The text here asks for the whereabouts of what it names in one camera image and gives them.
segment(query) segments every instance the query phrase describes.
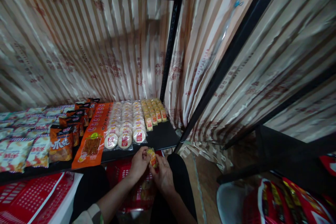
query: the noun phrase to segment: striped curtain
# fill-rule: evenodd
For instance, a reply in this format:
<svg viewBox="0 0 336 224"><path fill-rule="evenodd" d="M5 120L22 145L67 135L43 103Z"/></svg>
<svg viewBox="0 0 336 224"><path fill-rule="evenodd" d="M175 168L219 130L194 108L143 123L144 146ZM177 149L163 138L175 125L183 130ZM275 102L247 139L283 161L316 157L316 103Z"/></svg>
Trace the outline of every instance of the striped curtain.
<svg viewBox="0 0 336 224"><path fill-rule="evenodd" d="M186 127L252 0L183 0L165 106ZM0 110L158 97L173 2L0 0ZM336 61L335 0L272 0L186 144L220 146ZM266 125L309 142L335 131L336 83Z"/></svg>

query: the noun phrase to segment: person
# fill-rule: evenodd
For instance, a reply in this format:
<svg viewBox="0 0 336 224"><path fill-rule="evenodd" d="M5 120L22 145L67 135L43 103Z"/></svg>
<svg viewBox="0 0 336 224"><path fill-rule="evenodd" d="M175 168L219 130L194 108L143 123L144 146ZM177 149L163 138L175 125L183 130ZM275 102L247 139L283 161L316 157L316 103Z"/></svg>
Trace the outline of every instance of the person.
<svg viewBox="0 0 336 224"><path fill-rule="evenodd" d="M88 167L75 194L70 223L118 223L117 210L147 167L159 190L150 222L197 223L193 192L183 159L177 154L171 154L167 159L156 155L159 162L156 173L149 162L147 149L143 146L138 150L132 158L129 173L110 191L105 169L102 166Z"/></svg>

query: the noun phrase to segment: sleeve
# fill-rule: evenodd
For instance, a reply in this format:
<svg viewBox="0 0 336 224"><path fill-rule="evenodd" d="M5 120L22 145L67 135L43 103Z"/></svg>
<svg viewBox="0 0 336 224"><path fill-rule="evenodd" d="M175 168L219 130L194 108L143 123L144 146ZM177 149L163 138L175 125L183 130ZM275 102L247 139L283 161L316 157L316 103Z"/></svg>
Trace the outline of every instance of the sleeve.
<svg viewBox="0 0 336 224"><path fill-rule="evenodd" d="M72 224L104 224L102 213L97 204L82 212Z"/></svg>

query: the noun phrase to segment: left hand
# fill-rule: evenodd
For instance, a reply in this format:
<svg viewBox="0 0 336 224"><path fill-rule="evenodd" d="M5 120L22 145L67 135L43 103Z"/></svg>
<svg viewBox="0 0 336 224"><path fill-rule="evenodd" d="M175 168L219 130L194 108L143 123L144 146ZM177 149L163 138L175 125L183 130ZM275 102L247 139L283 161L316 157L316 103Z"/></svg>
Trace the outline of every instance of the left hand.
<svg viewBox="0 0 336 224"><path fill-rule="evenodd" d="M138 182L141 176L145 173L151 157L147 155L147 146L142 146L132 159L131 169L128 176L134 180L134 183Z"/></svg>

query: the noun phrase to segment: right hand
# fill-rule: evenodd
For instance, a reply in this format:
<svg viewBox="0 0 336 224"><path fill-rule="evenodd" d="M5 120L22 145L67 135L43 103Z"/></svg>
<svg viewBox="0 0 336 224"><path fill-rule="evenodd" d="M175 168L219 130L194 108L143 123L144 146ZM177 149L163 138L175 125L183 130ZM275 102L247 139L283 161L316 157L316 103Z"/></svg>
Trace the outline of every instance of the right hand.
<svg viewBox="0 0 336 224"><path fill-rule="evenodd" d="M159 162L159 173L156 173L155 169L149 163L149 169L153 176L154 182L159 191L165 196L175 192L173 173L170 169L169 163L165 157L161 157L156 154L156 159Z"/></svg>

